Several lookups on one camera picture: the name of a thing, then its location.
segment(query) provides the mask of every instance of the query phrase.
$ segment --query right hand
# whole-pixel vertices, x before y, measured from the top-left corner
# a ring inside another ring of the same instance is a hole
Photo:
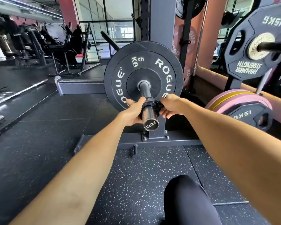
[[[182,113],[180,113],[177,108],[178,108],[178,102],[180,100],[180,97],[178,97],[175,94],[169,94],[167,97],[165,98],[161,98],[160,102],[165,106],[163,107],[159,114],[162,115],[162,117],[166,117],[166,118],[170,118],[173,115],[179,114],[182,115]]]

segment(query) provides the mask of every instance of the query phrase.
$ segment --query left arm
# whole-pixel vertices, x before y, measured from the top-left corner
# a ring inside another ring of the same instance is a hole
[[[142,123],[138,115],[144,101],[144,97],[137,103],[127,100],[130,107],[93,136],[10,225],[85,224],[109,174],[124,127]]]

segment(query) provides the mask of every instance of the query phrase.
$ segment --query leg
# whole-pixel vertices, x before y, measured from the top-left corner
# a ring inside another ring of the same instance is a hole
[[[222,224],[205,190],[187,175],[180,175],[168,183],[164,208],[166,224]]]

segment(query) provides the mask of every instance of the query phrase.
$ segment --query polygonal weight plate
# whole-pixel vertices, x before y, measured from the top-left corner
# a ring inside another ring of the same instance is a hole
[[[110,59],[104,73],[104,88],[111,104],[118,110],[127,109],[127,99],[137,100],[137,85],[147,80],[156,100],[167,94],[180,96],[183,71],[177,57],[165,46],[151,41],[130,43]]]
[[[239,32],[242,33],[243,44],[234,54],[232,46]],[[228,74],[239,80],[257,78],[265,74],[281,61],[281,55],[277,60],[272,60],[269,53],[265,58],[252,60],[248,57],[247,49],[251,42],[260,34],[271,33],[276,42],[281,42],[281,3],[260,7],[244,17],[230,31],[224,59]]]
[[[194,0],[194,7],[193,7],[193,12],[192,12],[192,17],[194,18],[197,16],[205,6],[206,0]],[[176,15],[177,17],[185,20],[186,15],[183,14],[183,5],[184,5],[184,0],[177,0],[176,4]]]
[[[263,131],[267,131],[273,121],[273,111],[260,102],[236,104],[223,114]]]

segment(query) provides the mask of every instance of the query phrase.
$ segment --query hand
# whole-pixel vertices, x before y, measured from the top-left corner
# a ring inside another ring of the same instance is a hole
[[[179,114],[182,115],[182,113],[180,113],[177,110],[178,104],[177,102],[180,100],[180,97],[178,97],[175,94],[169,94],[167,97],[165,98],[161,98],[160,102],[165,106],[163,107],[159,114],[162,115],[162,117],[167,117],[170,118],[173,115]]]
[[[143,123],[143,121],[139,118],[139,114],[141,113],[141,109],[145,101],[145,97],[141,97],[138,102],[134,102],[131,99],[126,100],[129,108],[119,113],[119,115],[123,117],[125,126]]]

